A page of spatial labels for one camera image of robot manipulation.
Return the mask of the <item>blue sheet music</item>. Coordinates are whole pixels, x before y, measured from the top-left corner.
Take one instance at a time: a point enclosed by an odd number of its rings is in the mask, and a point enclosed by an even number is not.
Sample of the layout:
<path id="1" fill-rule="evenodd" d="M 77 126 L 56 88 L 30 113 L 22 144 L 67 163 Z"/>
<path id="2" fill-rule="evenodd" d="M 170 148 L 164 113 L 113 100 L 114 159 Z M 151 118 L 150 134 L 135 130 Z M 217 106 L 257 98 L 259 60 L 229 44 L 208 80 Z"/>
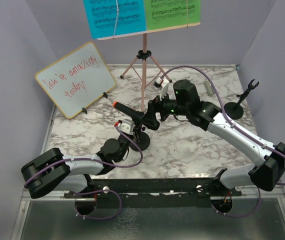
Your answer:
<path id="1" fill-rule="evenodd" d="M 83 5 L 93 39 L 147 30 L 142 0 L 84 0 Z"/>

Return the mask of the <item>grey eraser block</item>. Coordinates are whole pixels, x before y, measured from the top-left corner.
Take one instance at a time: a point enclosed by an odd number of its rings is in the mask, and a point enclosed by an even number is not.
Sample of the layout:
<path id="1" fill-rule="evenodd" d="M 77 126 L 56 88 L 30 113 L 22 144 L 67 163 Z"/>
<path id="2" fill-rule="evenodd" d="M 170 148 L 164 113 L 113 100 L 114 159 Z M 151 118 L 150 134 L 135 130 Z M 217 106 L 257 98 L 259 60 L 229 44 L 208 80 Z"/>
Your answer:
<path id="1" fill-rule="evenodd" d="M 213 91 L 211 83 L 209 81 L 204 81 L 203 85 L 205 87 L 207 95 L 210 96 L 210 97 L 213 96 L 214 95 L 214 91 Z"/>

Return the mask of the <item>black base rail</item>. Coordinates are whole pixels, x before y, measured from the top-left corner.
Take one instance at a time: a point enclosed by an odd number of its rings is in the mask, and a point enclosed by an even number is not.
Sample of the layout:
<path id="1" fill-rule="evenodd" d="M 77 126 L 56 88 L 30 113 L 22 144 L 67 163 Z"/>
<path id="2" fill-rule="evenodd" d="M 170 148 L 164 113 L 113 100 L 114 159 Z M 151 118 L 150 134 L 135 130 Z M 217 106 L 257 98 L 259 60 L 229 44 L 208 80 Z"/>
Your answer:
<path id="1" fill-rule="evenodd" d="M 108 187 L 119 194 L 124 208 L 210 208 L 211 198 L 223 199 L 228 193 L 241 196 L 234 188 L 227 190 L 205 178 L 94 179 L 96 190 Z"/>

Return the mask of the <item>green sheet music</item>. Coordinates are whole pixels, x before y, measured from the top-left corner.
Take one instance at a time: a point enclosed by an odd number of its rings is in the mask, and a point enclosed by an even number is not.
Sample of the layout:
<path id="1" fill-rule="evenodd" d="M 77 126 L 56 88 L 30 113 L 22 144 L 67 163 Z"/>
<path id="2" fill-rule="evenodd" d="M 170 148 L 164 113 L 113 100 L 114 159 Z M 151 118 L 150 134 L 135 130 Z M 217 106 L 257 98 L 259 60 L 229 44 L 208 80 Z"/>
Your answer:
<path id="1" fill-rule="evenodd" d="M 145 0 L 144 9 L 148 31 L 193 26 L 201 21 L 199 0 Z"/>

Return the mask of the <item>yellow framed whiteboard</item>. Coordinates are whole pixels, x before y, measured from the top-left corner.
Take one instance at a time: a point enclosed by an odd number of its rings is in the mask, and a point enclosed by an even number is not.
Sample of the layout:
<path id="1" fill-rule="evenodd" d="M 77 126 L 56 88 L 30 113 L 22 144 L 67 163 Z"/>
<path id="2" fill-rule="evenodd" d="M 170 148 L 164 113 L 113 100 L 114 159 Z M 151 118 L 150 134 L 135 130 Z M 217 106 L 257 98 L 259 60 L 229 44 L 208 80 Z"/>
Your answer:
<path id="1" fill-rule="evenodd" d="M 35 80 L 67 119 L 74 118 L 116 86 L 93 42 L 37 72 Z"/>

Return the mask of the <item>black mic stand front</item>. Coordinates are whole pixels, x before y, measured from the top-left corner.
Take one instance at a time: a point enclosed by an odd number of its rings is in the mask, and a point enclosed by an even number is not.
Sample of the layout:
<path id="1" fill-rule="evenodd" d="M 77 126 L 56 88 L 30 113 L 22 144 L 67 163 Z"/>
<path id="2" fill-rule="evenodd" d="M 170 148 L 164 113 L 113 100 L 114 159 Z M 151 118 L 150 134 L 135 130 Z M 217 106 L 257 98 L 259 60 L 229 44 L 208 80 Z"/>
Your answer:
<path id="1" fill-rule="evenodd" d="M 247 89 L 242 93 L 242 94 L 237 94 L 236 96 L 239 98 L 237 102 L 228 102 L 224 105 L 224 110 L 226 114 L 233 120 L 239 120 L 243 114 L 244 114 L 244 109 L 241 106 L 241 103 L 246 99 L 246 97 L 249 95 L 249 93 L 254 90 L 258 85 L 259 81 L 256 84 L 253 84 L 255 79 L 252 79 L 248 86 Z"/>

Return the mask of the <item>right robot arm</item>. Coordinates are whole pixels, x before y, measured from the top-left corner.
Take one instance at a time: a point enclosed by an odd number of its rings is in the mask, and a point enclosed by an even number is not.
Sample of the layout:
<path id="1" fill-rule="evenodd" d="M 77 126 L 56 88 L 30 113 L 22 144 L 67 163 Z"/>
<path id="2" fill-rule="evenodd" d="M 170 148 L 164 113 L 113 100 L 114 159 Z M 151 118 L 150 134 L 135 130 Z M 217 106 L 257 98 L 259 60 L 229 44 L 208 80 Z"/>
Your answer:
<path id="1" fill-rule="evenodd" d="M 185 116 L 192 125 L 224 139 L 245 154 L 251 164 L 222 170 L 214 178 L 212 190 L 216 195 L 223 196 L 235 187 L 251 185 L 271 192 L 285 172 L 285 144 L 281 142 L 275 145 L 261 139 L 225 117 L 218 106 L 201 101 L 196 86 L 187 79 L 173 84 L 175 99 L 170 99 L 169 83 L 161 78 L 155 81 L 159 95 L 148 102 L 143 124 L 157 130 L 160 126 L 157 113 L 162 122 L 170 115 Z"/>

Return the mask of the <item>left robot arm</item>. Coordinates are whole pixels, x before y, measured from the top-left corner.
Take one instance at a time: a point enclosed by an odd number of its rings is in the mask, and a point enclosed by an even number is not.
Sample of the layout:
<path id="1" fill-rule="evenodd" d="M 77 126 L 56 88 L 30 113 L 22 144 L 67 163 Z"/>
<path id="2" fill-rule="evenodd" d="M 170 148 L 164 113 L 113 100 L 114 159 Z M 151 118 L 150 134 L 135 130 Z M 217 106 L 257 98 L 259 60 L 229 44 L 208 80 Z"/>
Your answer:
<path id="1" fill-rule="evenodd" d="M 93 191 L 91 175 L 105 175 L 120 168 L 119 163 L 126 159 L 130 149 L 142 153 L 149 147 L 150 137 L 132 121 L 118 121 L 114 127 L 119 137 L 106 140 L 94 155 L 64 157 L 60 149 L 54 147 L 25 164 L 20 172 L 30 197 L 38 199 L 54 190 L 88 197 Z"/>

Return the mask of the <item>black microphone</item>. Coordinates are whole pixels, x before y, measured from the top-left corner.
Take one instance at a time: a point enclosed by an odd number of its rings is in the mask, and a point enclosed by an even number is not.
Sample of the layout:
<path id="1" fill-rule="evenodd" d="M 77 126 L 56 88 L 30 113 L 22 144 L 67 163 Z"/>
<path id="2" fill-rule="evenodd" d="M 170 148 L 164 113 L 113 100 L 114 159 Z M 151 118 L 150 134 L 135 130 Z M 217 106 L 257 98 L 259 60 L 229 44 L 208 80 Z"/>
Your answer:
<path id="1" fill-rule="evenodd" d="M 123 114 L 127 115 L 128 117 L 132 118 L 132 120 L 134 121 L 141 121 L 141 119 L 143 118 L 144 116 L 144 113 L 143 112 L 139 112 L 139 111 L 136 111 L 118 101 L 115 101 L 113 103 L 113 107 L 122 112 Z"/>

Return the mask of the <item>pink music stand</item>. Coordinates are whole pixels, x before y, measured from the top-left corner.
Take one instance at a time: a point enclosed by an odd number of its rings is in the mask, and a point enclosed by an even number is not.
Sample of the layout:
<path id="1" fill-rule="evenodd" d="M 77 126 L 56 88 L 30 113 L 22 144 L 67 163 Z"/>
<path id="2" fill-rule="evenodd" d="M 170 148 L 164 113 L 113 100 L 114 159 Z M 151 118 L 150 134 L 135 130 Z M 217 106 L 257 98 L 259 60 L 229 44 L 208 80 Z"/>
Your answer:
<path id="1" fill-rule="evenodd" d="M 145 102 L 146 88 L 149 87 L 151 83 L 153 83 L 161 73 L 163 74 L 165 73 L 163 67 L 159 64 L 159 62 L 152 55 L 152 52 L 148 50 L 148 34 L 162 32 L 162 31 L 176 30 L 176 29 L 181 29 L 181 28 L 195 27 L 200 24 L 201 24 L 200 22 L 197 22 L 197 23 L 187 22 L 186 24 L 183 24 L 183 25 L 169 26 L 169 27 L 164 27 L 164 28 L 159 28 L 159 29 L 145 30 L 145 31 L 119 34 L 119 35 L 114 34 L 112 36 L 98 38 L 98 40 L 111 40 L 115 38 L 118 39 L 118 38 L 124 38 L 124 37 L 129 37 L 129 36 L 142 35 L 142 49 L 138 51 L 138 54 L 136 55 L 134 60 L 128 65 L 126 70 L 120 75 L 120 78 L 123 79 L 125 75 L 127 74 L 127 72 L 130 69 L 133 69 L 133 71 L 139 77 L 141 81 L 141 107 L 140 107 L 141 111 L 144 111 L 144 108 L 145 108 L 144 102 Z M 153 63 L 157 66 L 157 68 L 159 69 L 158 74 L 149 83 L 147 83 L 147 59 L 148 58 L 150 58 L 153 61 Z M 142 60 L 142 75 L 139 75 L 139 73 L 134 68 L 134 64 L 136 63 L 137 60 Z"/>

